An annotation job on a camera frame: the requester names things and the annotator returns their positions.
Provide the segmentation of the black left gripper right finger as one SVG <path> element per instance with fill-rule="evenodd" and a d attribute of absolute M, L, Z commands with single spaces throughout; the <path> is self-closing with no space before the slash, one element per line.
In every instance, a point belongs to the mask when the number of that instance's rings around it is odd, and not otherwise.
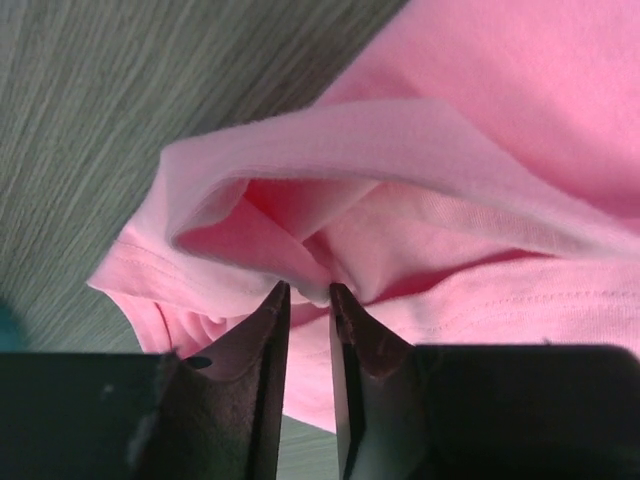
<path fill-rule="evenodd" d="M 611 345 L 411 345 L 342 284 L 330 342 L 343 479 L 635 479 L 639 362 Z"/>

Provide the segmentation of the pink t shirt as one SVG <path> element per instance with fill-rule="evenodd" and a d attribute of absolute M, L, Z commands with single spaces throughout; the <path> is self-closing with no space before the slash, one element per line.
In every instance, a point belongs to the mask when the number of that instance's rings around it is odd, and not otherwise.
<path fill-rule="evenodd" d="M 333 282 L 413 343 L 637 350 L 638 3 L 410 2 L 311 107 L 166 147 L 89 283 L 186 357 L 282 280 L 327 431 Z"/>

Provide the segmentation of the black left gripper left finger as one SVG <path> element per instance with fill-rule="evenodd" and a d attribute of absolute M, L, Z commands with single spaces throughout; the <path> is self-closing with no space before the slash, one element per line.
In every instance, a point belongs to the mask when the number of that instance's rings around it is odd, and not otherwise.
<path fill-rule="evenodd" d="M 5 353 L 5 479 L 272 479 L 290 288 L 189 358 Z"/>

